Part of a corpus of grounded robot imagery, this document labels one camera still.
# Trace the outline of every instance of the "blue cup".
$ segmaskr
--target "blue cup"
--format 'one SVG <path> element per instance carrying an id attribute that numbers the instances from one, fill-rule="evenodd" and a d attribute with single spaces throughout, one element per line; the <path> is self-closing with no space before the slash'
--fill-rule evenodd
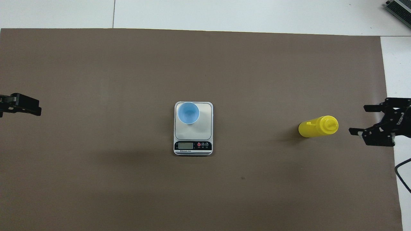
<path id="1" fill-rule="evenodd" d="M 181 122 L 193 124 L 199 119 L 200 110 L 197 105 L 191 102 L 185 102 L 178 108 L 177 116 Z"/>

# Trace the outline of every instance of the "metal device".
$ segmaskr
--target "metal device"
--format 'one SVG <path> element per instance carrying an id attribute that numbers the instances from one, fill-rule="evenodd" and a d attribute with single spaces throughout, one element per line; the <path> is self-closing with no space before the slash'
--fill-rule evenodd
<path id="1" fill-rule="evenodd" d="M 199 118 L 193 124 L 185 124 L 177 116 L 183 103 L 177 102 L 174 106 L 174 153 L 180 156 L 208 156 L 213 150 L 213 105 L 210 102 L 193 102 L 200 111 Z"/>
<path id="2" fill-rule="evenodd" d="M 369 128 L 349 128 L 350 134 L 362 136 L 366 145 L 393 147 L 395 136 L 411 138 L 410 105 L 409 98 L 386 98 L 378 105 L 364 105 L 366 112 L 384 112 L 384 116 Z"/>
<path id="3" fill-rule="evenodd" d="M 42 114 L 42 108 L 39 107 L 39 101 L 37 99 L 20 93 L 13 93 L 10 96 L 0 95 L 0 117 L 3 117 L 3 112 L 23 112 L 40 116 Z"/>
<path id="4" fill-rule="evenodd" d="M 411 0 L 393 0 L 386 2 L 385 9 L 411 28 Z"/>

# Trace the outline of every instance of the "plastic cup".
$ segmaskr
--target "plastic cup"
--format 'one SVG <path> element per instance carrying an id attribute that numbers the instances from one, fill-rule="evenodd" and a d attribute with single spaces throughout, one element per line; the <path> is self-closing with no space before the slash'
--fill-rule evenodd
<path id="1" fill-rule="evenodd" d="M 199 119 L 200 110 L 194 103 L 185 102 L 178 108 L 177 116 L 181 122 L 193 124 Z"/>
<path id="2" fill-rule="evenodd" d="M 304 121 L 298 126 L 300 135 L 306 138 L 332 135 L 337 130 L 338 121 L 330 115 Z"/>

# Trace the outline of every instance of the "scale platform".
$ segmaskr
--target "scale platform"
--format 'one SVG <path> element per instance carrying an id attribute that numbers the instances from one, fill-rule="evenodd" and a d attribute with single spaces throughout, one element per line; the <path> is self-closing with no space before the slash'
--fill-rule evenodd
<path id="1" fill-rule="evenodd" d="M 213 106 L 210 102 L 192 102 L 199 108 L 200 116 L 193 124 L 185 124 L 177 116 L 178 108 L 185 102 L 174 106 L 174 153 L 184 156 L 207 156 L 212 153 Z"/>

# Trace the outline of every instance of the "scale display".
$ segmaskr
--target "scale display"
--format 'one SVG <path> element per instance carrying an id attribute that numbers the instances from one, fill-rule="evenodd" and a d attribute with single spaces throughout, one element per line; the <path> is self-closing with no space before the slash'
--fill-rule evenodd
<path id="1" fill-rule="evenodd" d="M 193 149 L 193 143 L 178 143 L 178 149 Z"/>

